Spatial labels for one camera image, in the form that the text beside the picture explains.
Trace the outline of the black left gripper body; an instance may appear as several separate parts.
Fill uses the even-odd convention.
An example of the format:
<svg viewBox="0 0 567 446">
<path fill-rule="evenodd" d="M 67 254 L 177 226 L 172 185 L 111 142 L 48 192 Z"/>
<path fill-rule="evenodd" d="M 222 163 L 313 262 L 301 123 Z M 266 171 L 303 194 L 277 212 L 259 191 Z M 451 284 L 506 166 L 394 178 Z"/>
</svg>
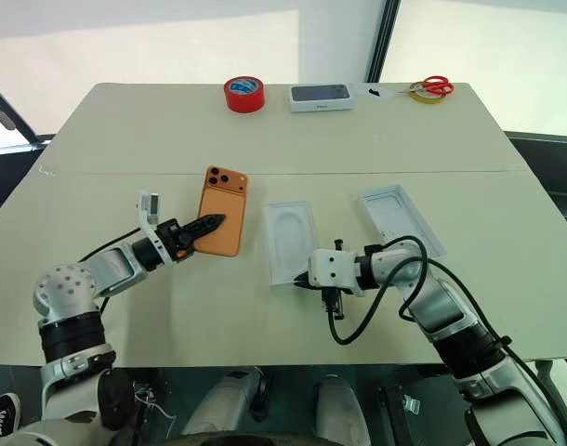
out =
<svg viewBox="0 0 567 446">
<path fill-rule="evenodd" d="M 157 235 L 173 261 L 180 262 L 194 254 L 193 229 L 193 223 L 181 226 L 175 218 L 157 226 Z"/>
</svg>

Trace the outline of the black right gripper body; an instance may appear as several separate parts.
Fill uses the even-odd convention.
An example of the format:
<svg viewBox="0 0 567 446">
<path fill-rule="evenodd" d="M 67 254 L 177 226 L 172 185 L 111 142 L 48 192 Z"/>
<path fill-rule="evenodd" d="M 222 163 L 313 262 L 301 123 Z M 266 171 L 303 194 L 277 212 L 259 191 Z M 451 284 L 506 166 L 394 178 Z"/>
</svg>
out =
<svg viewBox="0 0 567 446">
<path fill-rule="evenodd" d="M 335 321 L 344 319 L 340 291 L 343 285 L 340 263 L 343 245 L 342 239 L 335 239 L 334 249 L 319 248 L 310 255 L 310 284 L 321 291 L 324 308 Z"/>
</svg>

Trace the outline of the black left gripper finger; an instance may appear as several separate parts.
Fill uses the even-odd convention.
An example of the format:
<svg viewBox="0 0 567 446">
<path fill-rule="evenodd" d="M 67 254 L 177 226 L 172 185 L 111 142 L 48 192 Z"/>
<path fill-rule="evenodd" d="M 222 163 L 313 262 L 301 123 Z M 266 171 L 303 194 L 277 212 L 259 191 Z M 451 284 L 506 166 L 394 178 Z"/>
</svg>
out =
<svg viewBox="0 0 567 446">
<path fill-rule="evenodd" d="M 224 222 L 226 216 L 223 214 L 208 214 L 200 216 L 191 223 L 185 225 L 185 232 L 213 232 Z"/>
<path fill-rule="evenodd" d="M 186 225 L 185 243 L 193 244 L 196 240 L 218 229 L 220 225 L 220 221 L 194 221 Z"/>
</svg>

